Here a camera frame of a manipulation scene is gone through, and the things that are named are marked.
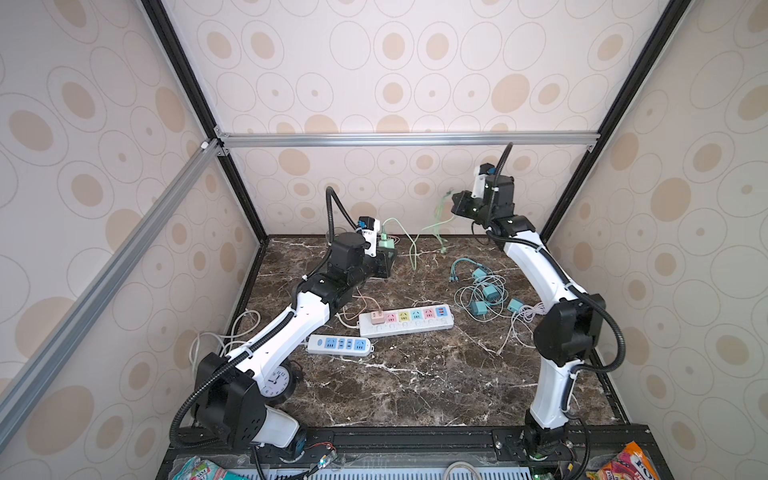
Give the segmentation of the green charger plug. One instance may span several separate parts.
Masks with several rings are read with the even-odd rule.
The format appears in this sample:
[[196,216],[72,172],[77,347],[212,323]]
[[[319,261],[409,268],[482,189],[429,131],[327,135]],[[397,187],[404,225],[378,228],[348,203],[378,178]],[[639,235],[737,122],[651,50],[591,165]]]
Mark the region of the green charger plug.
[[382,252],[390,252],[395,250],[394,238],[390,235],[382,233],[378,241],[378,249]]

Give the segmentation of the pink charger plug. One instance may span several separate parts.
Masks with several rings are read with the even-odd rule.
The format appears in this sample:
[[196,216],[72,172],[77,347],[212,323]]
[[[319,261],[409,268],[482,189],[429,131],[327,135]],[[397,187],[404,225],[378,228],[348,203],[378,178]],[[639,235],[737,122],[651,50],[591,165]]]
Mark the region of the pink charger plug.
[[374,311],[370,314],[370,323],[380,325],[386,322],[386,315],[383,311]]

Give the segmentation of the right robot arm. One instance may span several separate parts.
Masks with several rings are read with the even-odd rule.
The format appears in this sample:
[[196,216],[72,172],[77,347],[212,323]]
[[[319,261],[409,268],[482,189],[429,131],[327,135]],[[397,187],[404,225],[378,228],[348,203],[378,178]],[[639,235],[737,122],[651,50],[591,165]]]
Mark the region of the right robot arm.
[[[515,179],[503,173],[512,148],[512,144],[505,147],[497,164],[477,168],[473,189],[452,196],[452,213],[481,226],[518,265],[543,304],[544,318],[533,331],[534,347],[541,357],[538,385],[522,433],[528,456],[539,458],[565,439],[569,398],[578,375],[618,369],[626,358],[627,345],[603,297],[587,293],[571,279],[531,221],[514,212]],[[596,347],[604,324],[615,336],[616,356],[602,367],[588,365],[585,359]]]

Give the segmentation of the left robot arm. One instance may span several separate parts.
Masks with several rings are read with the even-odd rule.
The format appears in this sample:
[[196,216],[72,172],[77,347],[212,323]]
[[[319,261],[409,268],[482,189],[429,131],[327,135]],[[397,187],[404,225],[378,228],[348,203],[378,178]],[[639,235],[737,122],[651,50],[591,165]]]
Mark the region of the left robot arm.
[[378,244],[381,224],[370,216],[336,233],[334,214],[345,210],[336,191],[325,191],[328,239],[320,263],[301,277],[290,304],[260,332],[225,356],[212,353],[199,364],[193,393],[170,428],[175,449],[226,445],[240,450],[270,445],[298,458],[306,429],[270,405],[263,390],[269,377],[312,333],[336,315],[371,278],[387,279],[396,251]]

